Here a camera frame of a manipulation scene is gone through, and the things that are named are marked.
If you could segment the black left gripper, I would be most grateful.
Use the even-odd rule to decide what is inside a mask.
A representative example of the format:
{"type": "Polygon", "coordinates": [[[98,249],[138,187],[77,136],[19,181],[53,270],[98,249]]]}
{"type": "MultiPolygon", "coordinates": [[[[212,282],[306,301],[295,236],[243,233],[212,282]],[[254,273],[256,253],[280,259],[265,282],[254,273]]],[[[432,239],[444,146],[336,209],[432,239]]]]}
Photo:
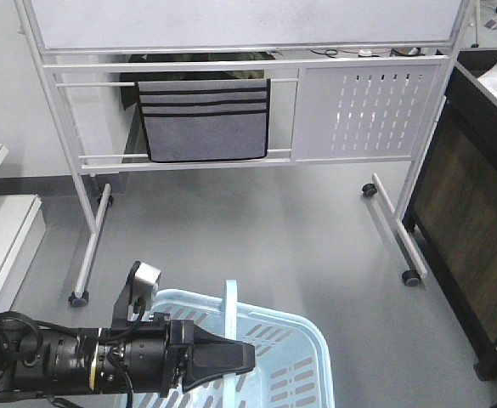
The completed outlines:
{"type": "Polygon", "coordinates": [[[225,375],[242,375],[256,367],[255,347],[214,335],[192,320],[156,313],[138,328],[99,337],[90,365],[90,389],[96,394],[167,395],[182,379],[188,392],[225,375]]]}

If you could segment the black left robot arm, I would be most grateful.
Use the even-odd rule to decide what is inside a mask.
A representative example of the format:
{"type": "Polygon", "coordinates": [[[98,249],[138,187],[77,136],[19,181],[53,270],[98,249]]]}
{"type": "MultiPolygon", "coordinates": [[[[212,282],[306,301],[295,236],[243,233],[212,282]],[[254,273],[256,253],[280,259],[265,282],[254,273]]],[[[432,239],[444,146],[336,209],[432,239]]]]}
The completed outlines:
{"type": "Polygon", "coordinates": [[[68,328],[0,314],[0,402],[90,394],[188,392],[256,366],[249,343],[155,313],[111,328],[68,328]]]}

